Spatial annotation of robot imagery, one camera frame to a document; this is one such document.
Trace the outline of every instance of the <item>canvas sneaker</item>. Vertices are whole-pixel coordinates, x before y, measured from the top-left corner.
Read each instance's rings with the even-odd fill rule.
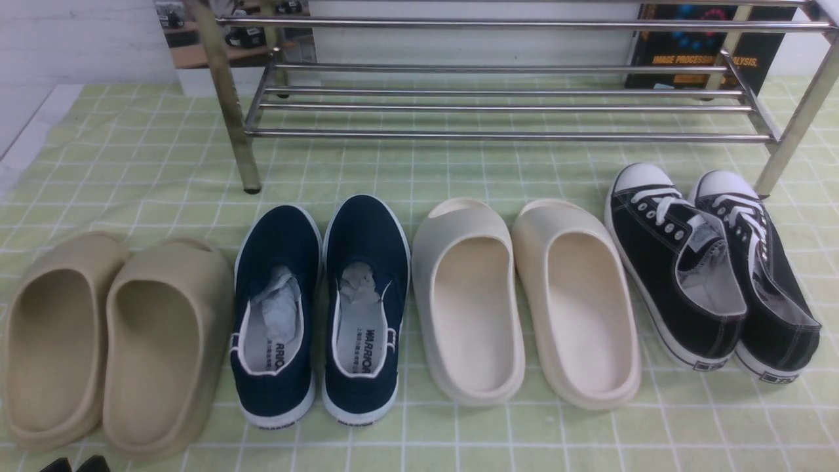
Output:
[[[230,365],[242,413],[256,427],[289,427],[315,400],[310,346],[320,247],[309,213],[285,205],[253,225],[236,258]]]
[[[387,205],[356,195],[330,221],[324,254],[329,313],[323,402],[338,422],[368,425],[396,399],[408,240]]]
[[[737,358],[760,380],[787,384],[819,346],[821,325],[807,307],[766,207],[742,177],[713,170],[690,199],[723,223],[748,316]]]
[[[677,364],[716,370],[746,317],[722,222],[684,200],[658,167],[632,164],[615,178],[606,227]]]

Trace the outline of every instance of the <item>beige slide sandal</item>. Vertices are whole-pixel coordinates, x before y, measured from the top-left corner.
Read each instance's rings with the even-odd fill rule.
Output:
[[[107,298],[102,426],[129,457],[185,448],[206,423],[233,322],[233,273],[218,249],[175,238],[136,254]]]
[[[465,406],[503,403],[524,380],[513,245],[507,225],[473,198],[442,202],[414,236],[412,267],[432,378]]]
[[[107,233],[86,233],[39,257],[6,320],[3,410],[14,441],[51,449],[102,417],[107,354],[105,300],[128,250]]]
[[[638,336],[603,224],[571,203],[537,200],[516,218],[513,248],[539,362],[556,394],[590,410],[629,401],[641,381]]]

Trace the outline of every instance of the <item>shoe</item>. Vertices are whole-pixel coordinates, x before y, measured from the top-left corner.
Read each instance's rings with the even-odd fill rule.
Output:
[[[6,320],[3,410],[33,450],[81,438],[102,418],[105,299],[128,250],[108,233],[77,236],[23,275]]]
[[[480,200],[442,202],[417,228],[412,264],[431,378],[464,406],[512,398],[525,363],[507,224]]]
[[[102,429],[132,459],[177,454],[201,432],[233,322],[233,273],[204,241],[140,251],[107,298]]]
[[[329,222],[324,255],[329,314],[323,402],[338,422],[364,426],[396,400],[408,240],[387,205],[356,195]]]
[[[283,205],[253,225],[236,258],[230,365],[253,426],[289,427],[315,401],[310,351],[321,246],[309,213]]]
[[[661,169],[639,163],[615,178],[606,227],[664,351],[693,370],[722,367],[746,317],[722,222],[682,199]]]
[[[111,472],[111,468],[107,466],[107,461],[103,456],[95,455],[80,465],[76,472]]]
[[[588,410],[631,400],[641,356],[626,276],[600,220],[561,200],[528,203],[513,224],[539,363],[556,395]]]
[[[821,325],[813,318],[789,266],[766,207],[742,177],[713,170],[690,199],[723,223],[748,317],[737,344],[740,363],[760,380],[788,384],[819,346]]]

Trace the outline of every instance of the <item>shoe insole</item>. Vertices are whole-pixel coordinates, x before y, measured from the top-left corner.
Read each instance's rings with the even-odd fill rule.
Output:
[[[550,334],[565,375],[584,393],[613,391],[632,371],[632,313],[620,270],[603,242],[588,234],[566,234],[550,246]]]
[[[302,317],[302,315],[294,313],[291,317],[293,320],[294,317]],[[289,342],[282,343],[269,337],[264,315],[261,312],[251,311],[244,342],[245,363],[251,372],[276,372],[291,361],[303,342],[302,319],[299,320],[297,326],[300,328],[296,330],[294,337]]]
[[[350,374],[371,374],[384,361],[388,326],[381,301],[341,303],[336,355]]]
[[[112,424],[125,443],[149,444],[171,431],[190,408],[198,326],[186,298],[155,281],[122,286],[117,310],[112,333],[118,351],[109,359],[107,382],[125,407],[110,412]]]
[[[491,238],[467,239],[443,256],[431,313],[443,365],[459,388],[490,392],[513,374],[509,254]]]
[[[93,366],[93,300],[85,278],[56,270],[29,284],[7,341],[14,360],[5,407],[28,431],[49,431],[79,408]]]

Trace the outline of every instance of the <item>metal shoe rack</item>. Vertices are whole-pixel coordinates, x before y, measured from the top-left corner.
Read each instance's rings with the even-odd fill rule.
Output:
[[[221,112],[236,157],[244,190],[258,193],[262,184],[250,145],[252,138],[333,138],[333,139],[438,139],[491,141],[598,141],[598,142],[693,142],[763,144],[769,160],[758,178],[755,190],[768,196],[789,163],[796,147],[810,127],[821,104],[839,77],[839,28],[834,18],[818,0],[644,0],[645,3],[709,4],[737,6],[731,20],[521,20],[521,19],[417,19],[417,18],[314,18],[277,16],[274,0],[262,0],[262,15],[217,17],[210,0],[193,0],[192,13],[198,22],[201,42],[216,87]],[[633,0],[576,0],[586,3],[621,3]],[[806,22],[749,21],[752,7],[797,7],[807,16]],[[270,61],[259,82],[256,96],[247,115],[239,105],[221,26],[264,28],[272,47]],[[727,33],[717,61],[713,66],[404,66],[390,64],[323,64],[288,62],[278,41],[279,29],[298,28],[392,28],[392,29],[609,29],[623,31],[684,31]],[[742,33],[811,33],[822,34],[829,50],[813,76],[786,129],[777,130],[768,120],[758,98],[743,80],[731,56]],[[377,72],[377,73],[469,73],[469,74],[705,74],[709,76],[704,90],[455,90],[455,89],[376,89],[355,87],[294,87],[287,81],[289,71]],[[719,90],[724,75],[730,74],[740,87]],[[351,102],[291,102],[277,96],[332,95],[375,97],[680,97],[733,98],[738,105],[699,102],[696,105],[416,105],[362,104]],[[412,113],[747,113],[754,134],[709,133],[552,133],[552,132],[462,132],[462,131],[393,131],[349,129],[260,128],[262,111],[309,112],[412,112]]]

